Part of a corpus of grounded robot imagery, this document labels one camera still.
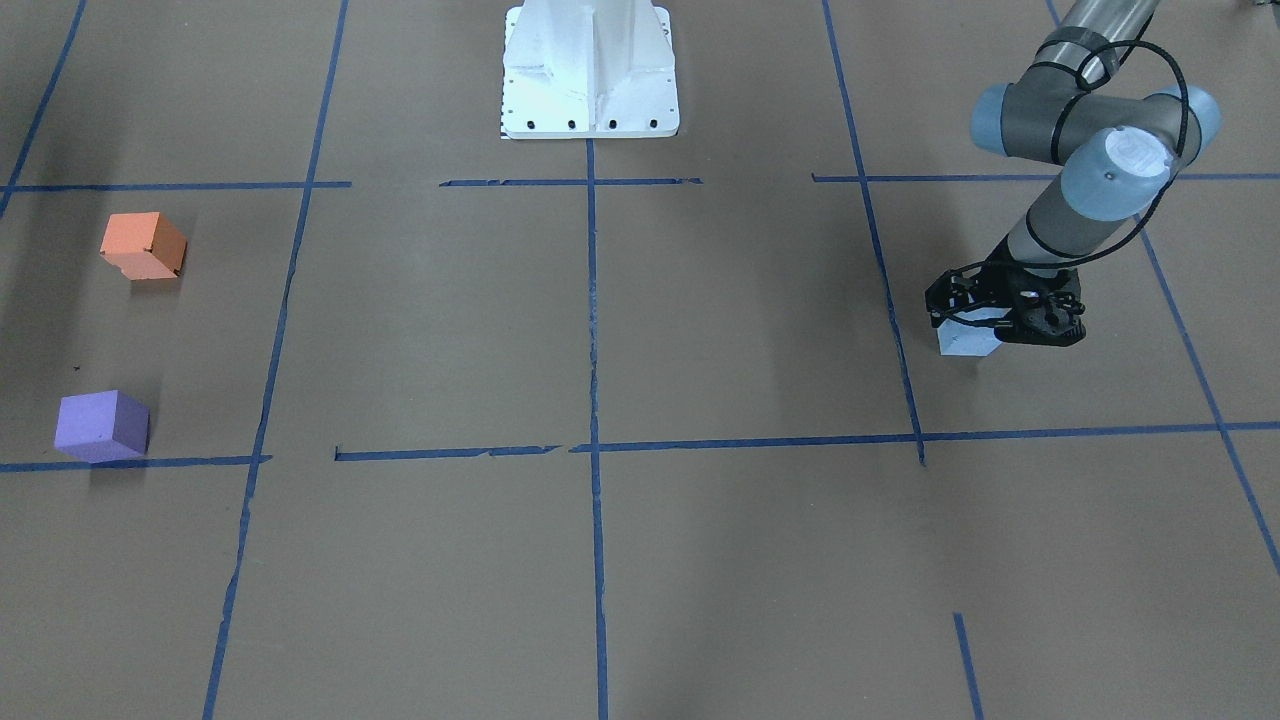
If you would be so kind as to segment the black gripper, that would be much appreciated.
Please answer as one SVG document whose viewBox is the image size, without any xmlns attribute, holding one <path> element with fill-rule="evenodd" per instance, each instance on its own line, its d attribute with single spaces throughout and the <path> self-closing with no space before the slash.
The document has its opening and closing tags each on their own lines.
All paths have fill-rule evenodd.
<svg viewBox="0 0 1280 720">
<path fill-rule="evenodd" d="M 974 275 L 947 272 L 925 290 L 925 310 L 934 331 L 946 320 L 995 328 L 1002 345 L 1069 347 L 1085 338 L 1082 287 L 1074 269 L 1050 277 L 988 264 Z M 1005 307 L 1000 320 L 970 322 L 959 313 Z"/>
</svg>

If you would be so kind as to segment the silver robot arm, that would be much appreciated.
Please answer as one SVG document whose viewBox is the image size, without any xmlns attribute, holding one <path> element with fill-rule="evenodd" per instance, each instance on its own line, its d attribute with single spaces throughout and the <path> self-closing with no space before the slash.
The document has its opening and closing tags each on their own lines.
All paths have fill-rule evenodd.
<svg viewBox="0 0 1280 720">
<path fill-rule="evenodd" d="M 1147 223 L 1217 137 L 1221 106 L 1175 60 L 1170 87 L 1140 99 L 1102 94 L 1146 47 L 1156 9 L 1155 1 L 1075 3 L 1019 81 L 980 95 L 970 123 L 978 147 L 1060 173 L 984 261 L 945 272 L 925 291 L 942 355 L 1084 340 L 1079 268 L 1116 250 L 1125 222 Z"/>
</svg>

